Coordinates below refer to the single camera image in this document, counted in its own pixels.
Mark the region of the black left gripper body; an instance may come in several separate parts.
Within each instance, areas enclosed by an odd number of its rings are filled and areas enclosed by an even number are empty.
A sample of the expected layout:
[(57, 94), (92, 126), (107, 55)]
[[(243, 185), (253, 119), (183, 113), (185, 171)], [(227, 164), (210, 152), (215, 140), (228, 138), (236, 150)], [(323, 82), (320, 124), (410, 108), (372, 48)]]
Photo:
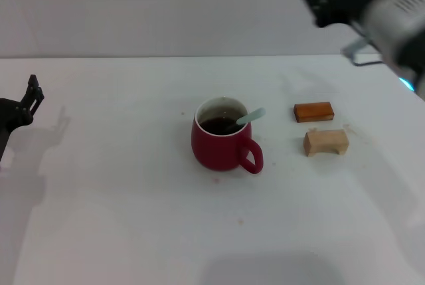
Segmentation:
[(1, 157), (5, 151), (11, 133), (22, 126), (33, 122), (31, 112), (32, 102), (17, 102), (10, 99), (1, 99)]

